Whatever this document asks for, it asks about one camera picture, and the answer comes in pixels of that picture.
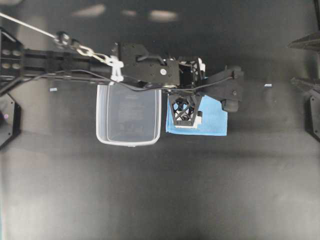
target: cable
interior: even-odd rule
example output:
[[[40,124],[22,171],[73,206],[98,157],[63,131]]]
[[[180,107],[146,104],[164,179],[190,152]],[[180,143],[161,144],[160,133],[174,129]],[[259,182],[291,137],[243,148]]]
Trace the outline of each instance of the cable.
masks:
[[[101,79],[105,79],[105,80],[108,80],[108,81],[111,81],[111,82],[114,82],[114,83],[117,83],[117,84],[120,84],[126,88],[129,88],[130,90],[132,91],[135,91],[135,92],[145,92],[145,91],[151,91],[151,90],[172,90],[172,91],[181,91],[181,92],[184,92],[184,91],[193,91],[193,90],[197,90],[197,89],[202,89],[202,88],[205,88],[205,87],[210,87],[210,86],[213,86],[213,85],[216,85],[216,84],[220,84],[226,80],[229,80],[229,79],[233,79],[232,76],[228,76],[228,77],[225,77],[225,78],[222,78],[218,81],[215,81],[215,82],[211,82],[211,83],[208,83],[208,84],[204,84],[204,85],[201,85],[201,86],[196,86],[196,87],[192,87],[192,88],[171,88],[171,87],[154,87],[154,88],[146,88],[146,89],[142,89],[142,90],[137,90],[137,89],[133,89],[131,88],[129,85],[123,83],[123,82],[118,82],[118,81],[114,81],[114,80],[111,80],[111,79],[108,79],[104,76],[101,76],[99,74],[96,74],[94,72],[91,72],[91,71],[87,71],[87,70],[82,70],[82,69],[75,69],[75,70],[71,70],[70,72],[83,72],[83,73],[87,73],[87,74],[90,74],[90,75],[93,75],[95,77],[98,77],[98,78],[101,78]],[[124,77],[126,78],[131,78],[135,81],[139,81],[139,79],[136,79],[135,77],[131,77],[131,76],[126,76],[124,75]]]
[[[233,79],[232,76],[228,76],[228,77],[222,78],[222,79],[220,79],[218,81],[211,82],[211,83],[208,83],[208,84],[204,84],[204,85],[201,85],[201,86],[192,87],[192,88],[171,88],[171,87],[141,88],[141,87],[132,87],[132,86],[130,86],[128,84],[125,84],[123,82],[118,82],[118,81],[109,79],[109,78],[107,78],[105,76],[99,75],[97,73],[94,73],[94,72],[91,72],[91,71],[88,71],[88,70],[74,69],[74,70],[70,70],[70,72],[72,72],[72,73],[77,73],[78,72],[78,73],[90,74],[90,75],[95,76],[95,77],[97,77],[99,79],[105,80],[108,83],[109,82],[114,82],[116,84],[122,85],[122,86],[124,86],[124,87],[126,87],[126,88],[128,88],[128,89],[130,89],[131,91],[134,91],[134,92],[146,92],[146,91],[154,91],[154,90],[171,90],[171,91],[178,91],[178,92],[187,92],[187,91],[194,91],[194,90],[197,90],[197,89],[210,87],[210,86],[213,86],[213,85],[220,84],[220,83],[222,83],[222,82],[224,82],[226,80]],[[46,78],[46,77],[59,78],[59,77],[63,77],[63,76],[59,76],[57,74],[62,74],[62,73],[65,73],[65,71],[61,70],[61,71],[56,71],[56,72],[53,72],[53,73],[45,73],[45,74],[41,74],[41,75],[38,75],[38,76],[35,76],[35,77],[24,79],[21,83],[27,83],[27,82],[30,82],[30,81],[36,81],[38,79]],[[131,76],[124,76],[124,77],[128,77],[128,78],[131,78],[133,80],[138,81],[138,79],[136,79],[135,77],[131,77]]]
[[[17,24],[21,24],[21,25],[23,25],[23,26],[25,26],[25,27],[27,27],[27,28],[33,29],[33,30],[35,30],[35,31],[37,31],[37,32],[39,32],[39,33],[42,33],[42,34],[44,34],[44,35],[47,35],[47,36],[49,36],[49,37],[51,37],[51,38],[53,38],[53,39],[56,38],[55,35],[47,32],[47,31],[41,30],[40,28],[37,28],[37,27],[35,27],[35,26],[31,26],[31,25],[29,25],[29,24],[27,24],[27,23],[25,23],[25,22],[23,22],[23,21],[20,21],[20,20],[18,20],[18,19],[15,19],[15,18],[13,18],[13,17],[11,17],[11,16],[8,16],[8,15],[2,13],[2,12],[0,12],[0,17],[3,17],[3,18],[8,19],[8,20],[10,20],[10,21],[13,21],[13,22],[15,22],[15,23],[17,23]]]

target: clear plastic container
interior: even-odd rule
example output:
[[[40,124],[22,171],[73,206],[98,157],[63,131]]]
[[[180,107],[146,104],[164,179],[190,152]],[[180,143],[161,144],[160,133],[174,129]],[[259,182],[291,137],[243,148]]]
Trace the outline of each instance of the clear plastic container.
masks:
[[[161,90],[135,92],[120,84],[98,85],[96,137],[104,144],[145,146],[161,130]]]

